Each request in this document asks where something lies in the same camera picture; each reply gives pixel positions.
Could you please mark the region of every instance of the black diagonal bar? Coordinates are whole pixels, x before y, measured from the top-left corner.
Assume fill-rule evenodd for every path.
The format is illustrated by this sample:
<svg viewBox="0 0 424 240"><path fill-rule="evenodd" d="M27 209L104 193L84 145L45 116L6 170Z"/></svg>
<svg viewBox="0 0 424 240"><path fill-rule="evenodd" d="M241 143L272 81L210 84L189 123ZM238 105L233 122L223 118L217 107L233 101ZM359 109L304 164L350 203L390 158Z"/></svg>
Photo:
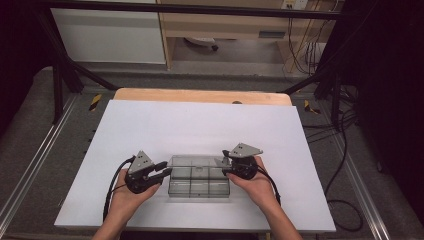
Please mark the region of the black diagonal bar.
<svg viewBox="0 0 424 240"><path fill-rule="evenodd" d="M211 14L211 15L326 19L326 20L349 20L349 19L358 17L357 14L353 14L353 13L303 11L303 10L299 11L299 10L246 8L246 7L202 6L202 5L93 2L93 1L69 1L69 0L38 0L37 3L43 4L46 7L50 7L50 8L102 10L102 11Z"/></svg>

